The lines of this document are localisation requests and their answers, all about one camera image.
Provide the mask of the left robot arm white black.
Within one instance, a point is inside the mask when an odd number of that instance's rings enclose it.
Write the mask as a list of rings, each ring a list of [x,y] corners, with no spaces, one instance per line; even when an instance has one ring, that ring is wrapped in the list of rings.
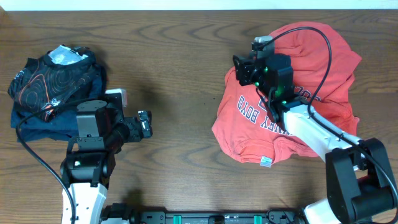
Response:
[[[62,224],[140,223],[138,212],[123,203],[106,206],[115,155],[129,142],[152,136],[152,114],[124,117],[121,105],[91,100],[77,106],[78,136],[70,140],[60,172]]]

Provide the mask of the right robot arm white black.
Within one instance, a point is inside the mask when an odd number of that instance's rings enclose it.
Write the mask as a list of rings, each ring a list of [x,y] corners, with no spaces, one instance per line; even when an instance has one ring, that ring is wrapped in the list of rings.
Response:
[[[306,206],[306,223],[361,223],[397,209],[397,186],[386,148],[338,128],[294,91],[288,55],[233,57],[241,85],[253,84],[266,97],[271,121],[298,137],[326,165],[326,198]]]

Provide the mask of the red printed t-shirt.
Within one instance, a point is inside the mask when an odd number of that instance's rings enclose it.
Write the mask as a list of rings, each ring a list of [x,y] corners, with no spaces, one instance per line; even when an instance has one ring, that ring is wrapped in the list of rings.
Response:
[[[270,34],[280,36],[275,52],[289,55],[295,92],[309,99],[324,118],[355,135],[359,118],[349,102],[349,88],[361,57],[329,25],[296,22]],[[316,153],[299,138],[281,130],[267,115],[266,97],[254,85],[241,86],[234,68],[224,77],[225,91],[211,130],[221,150],[238,162],[270,167],[296,154]]]

